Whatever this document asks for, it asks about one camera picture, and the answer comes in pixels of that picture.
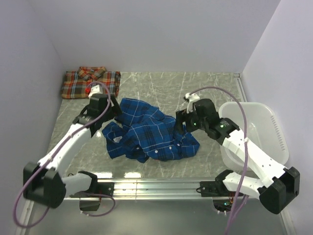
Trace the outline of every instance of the shirt label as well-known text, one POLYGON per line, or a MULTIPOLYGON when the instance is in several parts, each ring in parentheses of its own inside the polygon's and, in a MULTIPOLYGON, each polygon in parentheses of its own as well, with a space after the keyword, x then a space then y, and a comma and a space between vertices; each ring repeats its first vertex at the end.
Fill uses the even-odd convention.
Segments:
POLYGON ((119 136, 119 137, 114 138, 113 141, 114 141, 115 143, 119 143, 122 138, 123 138, 122 136, 119 136))

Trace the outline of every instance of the plaid fabric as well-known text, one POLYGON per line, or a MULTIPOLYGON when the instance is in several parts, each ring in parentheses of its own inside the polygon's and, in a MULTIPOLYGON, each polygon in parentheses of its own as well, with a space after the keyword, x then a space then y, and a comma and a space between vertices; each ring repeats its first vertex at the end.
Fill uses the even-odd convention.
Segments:
POLYGON ((185 131, 174 130, 175 118, 165 115, 158 107, 137 99, 123 98, 120 107, 123 114, 110 122, 102 133, 107 140, 110 157, 126 155, 144 163, 148 158, 179 160, 195 156, 200 144, 185 131))
POLYGON ((120 72, 105 72, 105 67, 80 67, 77 72, 67 71, 62 86, 62 98, 88 98, 86 87, 93 81, 105 83, 110 93, 115 94, 115 97, 117 97, 120 79, 120 72))

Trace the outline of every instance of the marble table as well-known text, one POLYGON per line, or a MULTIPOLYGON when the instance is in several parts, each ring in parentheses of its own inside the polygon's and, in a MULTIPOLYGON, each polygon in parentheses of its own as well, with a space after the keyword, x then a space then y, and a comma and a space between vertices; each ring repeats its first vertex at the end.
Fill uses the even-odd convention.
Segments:
MULTIPOLYGON (((232 73, 207 72, 123 72, 121 73, 118 102, 124 97, 144 100, 158 106, 167 115, 175 117, 175 111, 186 106, 183 97, 186 93, 204 86, 222 87, 240 100, 236 79, 232 73)), ((216 108, 231 98, 218 90, 198 93, 201 98, 211 99, 216 108)), ((49 150, 51 150, 68 131, 71 122, 88 99, 63 100, 49 150)), ((72 160, 66 171, 77 173, 86 170, 96 173, 99 178, 181 178, 215 177, 226 169, 221 157, 220 146, 203 131, 193 133, 200 143, 196 156, 178 161, 155 161, 146 163, 130 160, 125 156, 112 160, 106 149, 106 140, 98 131, 72 160)))

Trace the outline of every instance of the plastic bin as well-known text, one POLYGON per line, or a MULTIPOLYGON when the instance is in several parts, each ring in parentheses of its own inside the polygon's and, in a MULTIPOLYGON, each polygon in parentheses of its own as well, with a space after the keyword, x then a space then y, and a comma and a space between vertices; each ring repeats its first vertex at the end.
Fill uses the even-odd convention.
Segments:
MULTIPOLYGON (((262 103, 241 102, 241 105, 247 118, 247 137, 271 158, 284 165, 289 158, 289 151, 275 113, 262 103)), ((224 103, 219 109, 219 115, 233 120, 243 130, 244 119, 236 102, 224 103)), ((243 170, 244 162, 234 153, 223 146, 221 152, 228 168, 243 170)))

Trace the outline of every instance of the white wall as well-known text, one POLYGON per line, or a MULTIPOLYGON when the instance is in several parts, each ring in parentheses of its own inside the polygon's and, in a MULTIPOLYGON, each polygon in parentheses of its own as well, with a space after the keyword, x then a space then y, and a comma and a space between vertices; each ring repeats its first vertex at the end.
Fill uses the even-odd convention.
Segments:
POLYGON ((1 1, 0 22, 0 233, 8 235, 23 167, 47 151, 64 69, 28 2, 1 1))
POLYGON ((300 171, 300 194, 288 206, 299 235, 313 229, 312 9, 312 0, 282 0, 243 72, 248 100, 267 104, 279 116, 289 166, 300 171))
POLYGON ((242 72, 279 0, 29 0, 66 69, 242 72))

